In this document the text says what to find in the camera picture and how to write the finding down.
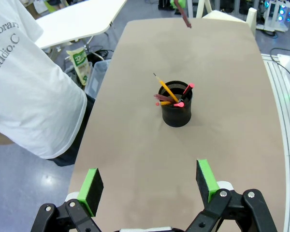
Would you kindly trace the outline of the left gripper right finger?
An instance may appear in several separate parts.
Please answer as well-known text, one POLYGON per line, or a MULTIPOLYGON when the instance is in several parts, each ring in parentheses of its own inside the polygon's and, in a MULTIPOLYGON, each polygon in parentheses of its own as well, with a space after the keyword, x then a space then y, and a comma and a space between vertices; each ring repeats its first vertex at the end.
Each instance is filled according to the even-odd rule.
POLYGON ((262 193, 248 189, 243 194, 218 185, 208 161, 196 162, 196 182, 204 209, 187 232, 217 232, 225 220, 233 220, 242 232, 276 232, 274 220, 262 193))

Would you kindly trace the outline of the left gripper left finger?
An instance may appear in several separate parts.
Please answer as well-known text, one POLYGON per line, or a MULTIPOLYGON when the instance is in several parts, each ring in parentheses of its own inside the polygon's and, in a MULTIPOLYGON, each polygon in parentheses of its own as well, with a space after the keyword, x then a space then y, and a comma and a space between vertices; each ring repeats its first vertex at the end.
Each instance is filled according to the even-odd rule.
POLYGON ((75 198, 61 206, 45 203, 40 206, 32 225, 32 232, 99 232, 93 221, 102 196, 103 181, 99 169, 89 169, 75 198))

